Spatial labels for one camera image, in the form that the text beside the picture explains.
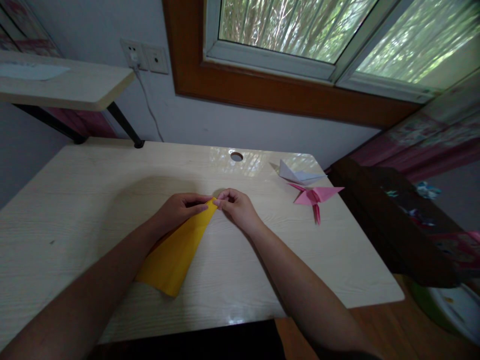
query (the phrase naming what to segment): white desk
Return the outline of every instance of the white desk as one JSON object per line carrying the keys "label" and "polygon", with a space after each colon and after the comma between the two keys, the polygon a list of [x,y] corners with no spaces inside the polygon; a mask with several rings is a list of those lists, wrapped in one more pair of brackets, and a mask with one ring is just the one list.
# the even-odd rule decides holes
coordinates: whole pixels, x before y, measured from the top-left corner
{"label": "white desk", "polygon": [[136,148],[144,145],[144,141],[114,102],[135,79],[132,69],[0,50],[0,63],[2,62],[63,66],[70,70],[44,81],[0,76],[0,101],[14,104],[68,136],[76,144],[84,143],[87,138],[40,107],[94,112],[108,110],[133,140]]}
{"label": "white desk", "polygon": [[[75,277],[150,217],[173,193],[248,194],[263,221],[348,307],[404,295],[339,195],[295,205],[278,177],[322,172],[308,154],[90,138],[66,146],[0,212],[0,348]],[[331,186],[327,178],[316,186]],[[176,299],[133,283],[101,342],[151,337],[285,316],[243,234],[217,211]]]}

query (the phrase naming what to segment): forearm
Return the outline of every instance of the forearm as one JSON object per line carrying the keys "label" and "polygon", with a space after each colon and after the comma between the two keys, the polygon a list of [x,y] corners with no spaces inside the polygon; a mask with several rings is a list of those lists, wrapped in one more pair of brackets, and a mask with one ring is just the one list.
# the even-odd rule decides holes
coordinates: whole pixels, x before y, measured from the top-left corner
{"label": "forearm", "polygon": [[310,342],[378,355],[337,296],[280,238],[266,226],[250,237],[286,310]]}
{"label": "forearm", "polygon": [[141,225],[49,303],[0,359],[81,359],[90,351],[162,235]]}

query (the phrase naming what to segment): window frame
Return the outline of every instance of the window frame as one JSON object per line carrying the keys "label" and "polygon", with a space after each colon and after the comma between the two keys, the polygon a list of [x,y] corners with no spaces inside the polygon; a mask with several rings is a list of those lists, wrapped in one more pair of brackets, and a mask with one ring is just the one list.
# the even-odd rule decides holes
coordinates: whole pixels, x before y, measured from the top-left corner
{"label": "window frame", "polygon": [[205,0],[205,63],[425,104],[446,90],[356,72],[414,0],[377,0],[335,64],[218,39],[222,0]]}
{"label": "window frame", "polygon": [[418,103],[203,59],[205,0],[163,0],[175,93],[270,112],[388,129]]}

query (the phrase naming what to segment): wooden window frame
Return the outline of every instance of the wooden window frame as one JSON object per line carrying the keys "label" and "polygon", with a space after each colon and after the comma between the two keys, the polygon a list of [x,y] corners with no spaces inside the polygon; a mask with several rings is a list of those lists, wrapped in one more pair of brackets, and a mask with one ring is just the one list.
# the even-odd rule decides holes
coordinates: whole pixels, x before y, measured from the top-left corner
{"label": "wooden window frame", "polygon": [[175,93],[388,129],[422,105],[203,61],[205,0],[163,0]]}

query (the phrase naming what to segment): yellow paper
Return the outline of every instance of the yellow paper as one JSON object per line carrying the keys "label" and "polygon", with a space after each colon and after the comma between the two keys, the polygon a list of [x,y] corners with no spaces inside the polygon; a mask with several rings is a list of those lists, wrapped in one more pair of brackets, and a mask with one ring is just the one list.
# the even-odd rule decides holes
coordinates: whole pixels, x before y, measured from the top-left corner
{"label": "yellow paper", "polygon": [[166,238],[143,262],[135,280],[163,291],[171,297],[179,294],[205,229],[217,206],[213,198],[208,209],[192,216]]}

